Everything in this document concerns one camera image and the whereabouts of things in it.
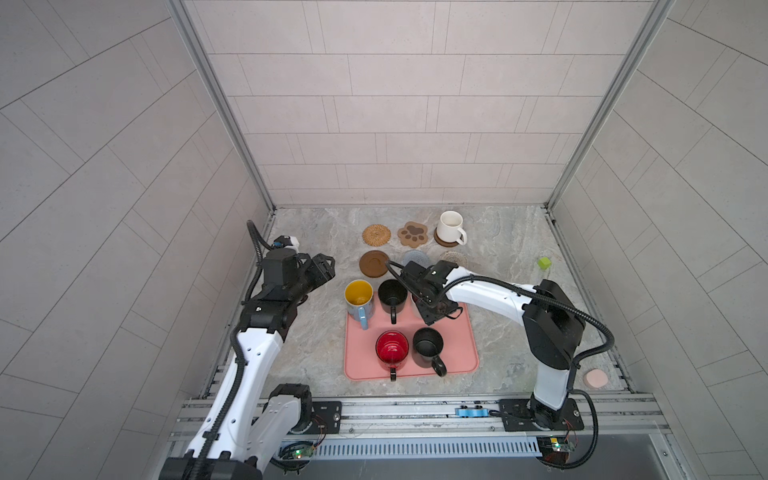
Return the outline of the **grey felt round coaster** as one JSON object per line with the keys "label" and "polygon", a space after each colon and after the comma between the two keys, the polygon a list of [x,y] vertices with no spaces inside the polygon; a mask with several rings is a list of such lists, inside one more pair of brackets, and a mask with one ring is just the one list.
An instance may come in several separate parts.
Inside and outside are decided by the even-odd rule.
{"label": "grey felt round coaster", "polygon": [[409,262],[414,262],[422,268],[429,268],[432,265],[432,262],[426,253],[415,249],[406,252],[403,256],[402,264],[406,266]]}

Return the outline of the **white lace coaster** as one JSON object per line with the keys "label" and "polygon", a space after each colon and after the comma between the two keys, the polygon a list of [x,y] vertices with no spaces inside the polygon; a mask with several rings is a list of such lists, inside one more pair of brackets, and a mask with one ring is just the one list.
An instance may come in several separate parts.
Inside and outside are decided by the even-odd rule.
{"label": "white lace coaster", "polygon": [[456,251],[446,251],[440,256],[440,259],[443,261],[455,263],[465,269],[470,268],[470,262],[468,258],[464,254]]}

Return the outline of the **blue mug yellow inside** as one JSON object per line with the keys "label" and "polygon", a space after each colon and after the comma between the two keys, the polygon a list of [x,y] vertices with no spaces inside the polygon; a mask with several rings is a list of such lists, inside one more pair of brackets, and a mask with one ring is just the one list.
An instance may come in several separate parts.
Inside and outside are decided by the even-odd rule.
{"label": "blue mug yellow inside", "polygon": [[365,280],[350,282],[344,291],[348,316],[368,330],[375,312],[374,289]]}

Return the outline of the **brown wooden coaster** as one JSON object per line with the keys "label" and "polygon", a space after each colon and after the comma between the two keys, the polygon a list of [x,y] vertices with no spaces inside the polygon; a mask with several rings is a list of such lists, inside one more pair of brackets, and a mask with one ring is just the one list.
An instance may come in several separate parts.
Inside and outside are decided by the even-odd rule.
{"label": "brown wooden coaster", "polygon": [[440,246],[442,246],[442,247],[444,247],[444,248],[454,248],[454,247],[458,247],[458,246],[461,246],[461,244],[460,244],[459,242],[457,242],[457,241],[453,241],[453,242],[446,242],[446,241],[442,240],[442,239],[440,238],[440,236],[438,235],[438,233],[437,233],[437,230],[436,230],[436,229],[433,231],[433,238],[434,238],[435,242],[436,242],[438,245],[440,245]]}
{"label": "brown wooden coaster", "polygon": [[369,278],[379,278],[388,273],[386,262],[389,256],[381,250],[370,250],[363,254],[359,268],[363,275]]}

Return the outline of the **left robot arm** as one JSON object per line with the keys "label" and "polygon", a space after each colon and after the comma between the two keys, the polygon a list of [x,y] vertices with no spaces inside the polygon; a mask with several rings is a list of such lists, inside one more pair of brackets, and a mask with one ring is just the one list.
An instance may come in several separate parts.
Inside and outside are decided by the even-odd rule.
{"label": "left robot arm", "polygon": [[307,385],[281,384],[264,408],[258,401],[299,306],[334,278],[335,260],[300,252],[293,236],[269,243],[252,221],[247,229],[257,271],[229,335],[234,357],[187,451],[165,460],[162,479],[260,479],[283,438],[313,422]]}

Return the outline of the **cork paw print coaster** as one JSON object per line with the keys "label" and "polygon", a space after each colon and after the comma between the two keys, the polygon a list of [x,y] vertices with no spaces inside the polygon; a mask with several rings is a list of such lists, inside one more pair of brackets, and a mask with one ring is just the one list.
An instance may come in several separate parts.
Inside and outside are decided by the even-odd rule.
{"label": "cork paw print coaster", "polygon": [[398,230],[397,236],[402,245],[418,248],[429,241],[429,229],[424,224],[408,221]]}

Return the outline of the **black mug back row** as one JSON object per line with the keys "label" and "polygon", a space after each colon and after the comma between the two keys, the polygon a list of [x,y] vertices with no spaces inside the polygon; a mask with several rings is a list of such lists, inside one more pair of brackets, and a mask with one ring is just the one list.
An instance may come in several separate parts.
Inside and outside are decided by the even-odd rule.
{"label": "black mug back row", "polygon": [[391,324],[397,324],[397,315],[404,309],[408,290],[396,279],[386,280],[378,289],[382,309],[390,316]]}

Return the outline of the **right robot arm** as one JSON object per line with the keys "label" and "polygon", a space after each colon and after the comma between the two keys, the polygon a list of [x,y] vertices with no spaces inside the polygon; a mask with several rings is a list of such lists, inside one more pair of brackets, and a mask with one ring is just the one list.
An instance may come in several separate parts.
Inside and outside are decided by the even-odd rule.
{"label": "right robot arm", "polygon": [[413,261],[401,265],[389,260],[385,265],[416,296],[417,309],[427,325],[467,304],[500,314],[524,327],[529,349],[538,361],[529,411],[541,429],[560,426],[563,406],[574,391],[581,362],[614,346],[615,337],[608,327],[576,309],[551,280],[538,285],[513,284],[444,260],[429,267]]}

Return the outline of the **white mug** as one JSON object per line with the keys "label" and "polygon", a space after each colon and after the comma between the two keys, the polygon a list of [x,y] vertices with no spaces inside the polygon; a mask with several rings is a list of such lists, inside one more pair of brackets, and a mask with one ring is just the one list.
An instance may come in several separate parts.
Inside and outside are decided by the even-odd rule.
{"label": "white mug", "polygon": [[463,217],[456,211],[445,211],[439,217],[436,236],[444,243],[465,245],[468,235],[463,229]]}

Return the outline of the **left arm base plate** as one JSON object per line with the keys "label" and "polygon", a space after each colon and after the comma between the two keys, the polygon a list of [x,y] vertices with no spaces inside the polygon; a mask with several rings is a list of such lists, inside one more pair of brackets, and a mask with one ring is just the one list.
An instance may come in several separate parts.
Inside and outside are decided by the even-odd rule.
{"label": "left arm base plate", "polygon": [[341,401],[314,401],[312,416],[305,429],[295,429],[290,435],[338,434],[343,404]]}

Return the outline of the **woven rattan coaster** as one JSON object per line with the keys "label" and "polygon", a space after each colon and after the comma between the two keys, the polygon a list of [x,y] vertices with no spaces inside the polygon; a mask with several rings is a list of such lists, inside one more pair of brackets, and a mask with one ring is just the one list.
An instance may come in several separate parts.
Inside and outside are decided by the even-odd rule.
{"label": "woven rattan coaster", "polygon": [[366,227],[362,232],[363,241],[373,247],[380,247],[389,242],[391,231],[382,224],[372,224]]}

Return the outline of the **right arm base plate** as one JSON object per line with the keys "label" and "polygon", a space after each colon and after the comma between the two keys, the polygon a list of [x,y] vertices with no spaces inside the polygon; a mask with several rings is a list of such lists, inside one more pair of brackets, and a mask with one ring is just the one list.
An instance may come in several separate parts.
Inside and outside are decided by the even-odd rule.
{"label": "right arm base plate", "polygon": [[506,432],[581,431],[585,428],[581,411],[573,398],[567,398],[560,410],[546,406],[533,409],[530,399],[502,399],[500,418]]}

